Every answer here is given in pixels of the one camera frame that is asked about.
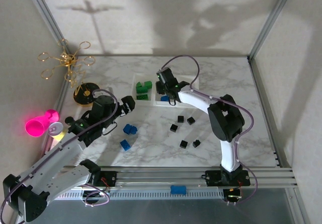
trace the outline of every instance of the white tray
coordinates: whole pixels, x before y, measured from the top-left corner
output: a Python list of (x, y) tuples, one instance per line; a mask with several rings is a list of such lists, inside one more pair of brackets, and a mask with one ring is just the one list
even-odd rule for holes
[[(184, 75), (177, 75), (176, 76), (178, 82), (186, 81), (191, 82), (195, 76), (184, 76)], [(148, 100), (137, 100), (136, 99), (136, 83), (141, 82), (141, 84), (144, 86), (144, 82), (151, 81), (152, 82), (152, 89), (149, 89), (146, 93), (148, 95)], [(177, 102), (175, 106), (171, 106), (169, 102), (163, 102), (161, 101), (161, 96), (156, 92), (155, 88), (155, 82), (158, 81), (158, 78), (156, 74), (154, 75), (146, 75), (141, 73), (135, 73), (133, 76), (133, 82), (132, 82), (132, 91), (131, 95), (133, 99), (135, 100), (136, 105), (140, 106), (158, 106), (158, 107), (177, 107), (177, 108), (194, 108), (193, 106), (189, 104), (179, 103)], [(199, 89), (199, 79), (197, 79), (194, 84), (194, 88)]]

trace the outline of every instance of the black cube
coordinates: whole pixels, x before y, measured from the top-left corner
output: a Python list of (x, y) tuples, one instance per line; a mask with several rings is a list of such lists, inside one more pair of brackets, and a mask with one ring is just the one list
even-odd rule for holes
[(182, 140), (182, 141), (181, 141), (181, 144), (180, 144), (180, 147), (181, 147), (181, 148), (186, 148), (186, 147), (187, 147), (187, 145), (188, 145), (188, 142), (186, 142), (186, 141)]
[(192, 143), (192, 146), (193, 147), (198, 147), (200, 145), (200, 141), (199, 140), (196, 140)]
[(172, 125), (171, 125), (171, 128), (170, 128), (170, 131), (172, 131), (172, 132), (176, 132), (176, 131), (177, 131), (177, 128), (178, 128), (178, 126), (176, 126), (176, 125), (172, 124)]
[(183, 116), (178, 116), (178, 122), (183, 123), (184, 122), (184, 117)]
[(195, 123), (196, 121), (194, 120), (194, 118), (193, 118), (193, 117), (189, 117), (189, 118), (187, 119), (187, 122), (189, 123), (189, 125), (191, 125), (191, 124)]

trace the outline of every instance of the white enclosure wall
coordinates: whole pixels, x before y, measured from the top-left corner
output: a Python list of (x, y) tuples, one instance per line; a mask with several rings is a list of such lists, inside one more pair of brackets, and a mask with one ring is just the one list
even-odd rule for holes
[(45, 0), (63, 36), (92, 54), (249, 54), (276, 0)]
[[(53, 108), (59, 95), (63, 69), (50, 80), (41, 71), (56, 62), (41, 63), (37, 56), (59, 48), (32, 0), (0, 0), (0, 179), (20, 174), (40, 157), (42, 138), (24, 130), (31, 117)], [(0, 188), (0, 202), (3, 189)], [(7, 207), (6, 216), (11, 208)]]
[(322, 0), (288, 0), (256, 57), (274, 134), (311, 223), (322, 223)]

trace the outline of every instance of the blue cube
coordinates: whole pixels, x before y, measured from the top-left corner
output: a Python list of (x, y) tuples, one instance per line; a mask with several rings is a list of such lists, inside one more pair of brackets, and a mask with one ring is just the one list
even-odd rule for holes
[(131, 134), (136, 134), (136, 132), (137, 132), (137, 128), (132, 126), (131, 129), (130, 129), (130, 133)]
[(130, 134), (131, 132), (132, 125), (126, 124), (125, 127), (123, 128), (123, 132), (125, 132), (127, 135)]
[(163, 96), (163, 97), (161, 97), (161, 101), (162, 102), (168, 102), (169, 101), (169, 97), (168, 96)]
[(129, 143), (126, 140), (121, 141), (120, 144), (122, 145), (122, 147), (124, 148), (125, 151), (127, 151), (131, 148), (131, 146), (129, 145)]

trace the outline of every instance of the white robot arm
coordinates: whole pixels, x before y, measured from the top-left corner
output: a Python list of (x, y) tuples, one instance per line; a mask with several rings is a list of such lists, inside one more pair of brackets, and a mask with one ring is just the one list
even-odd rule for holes
[(122, 98), (122, 102), (123, 105), (120, 105), (112, 97), (102, 95), (94, 100), (92, 109), (80, 119), (75, 121), (72, 117), (67, 117), (65, 122), (70, 125), (68, 133), (53, 149), (19, 176), (10, 174), (4, 179), (5, 196), (20, 185), (10, 196), (9, 206), (25, 221), (30, 222), (57, 196), (71, 188), (86, 183), (99, 185), (101, 169), (90, 160), (82, 161), (58, 177), (56, 175), (99, 138), (103, 129), (112, 124), (117, 117), (130, 113), (135, 107), (135, 101), (131, 96)]
[[(236, 159), (236, 148), (233, 139), (242, 132), (245, 124), (239, 109), (223, 102), (214, 102), (189, 87), (188, 82), (178, 82), (171, 70), (165, 67), (156, 73), (156, 91), (167, 94), (170, 101), (190, 104), (209, 115), (212, 131), (221, 143), (221, 183), (233, 186), (243, 167)], [(235, 103), (230, 95), (221, 97), (226, 102)]]
[[(209, 98), (198, 95), (193, 90), (191, 90), (189, 86), (183, 87), (179, 91), (178, 95), (182, 103), (190, 104), (208, 114), (208, 108), (212, 104)], [(222, 154), (221, 166), (229, 172), (236, 170), (240, 166), (240, 164), (235, 158), (236, 154), (233, 140), (220, 140), (220, 144)]]

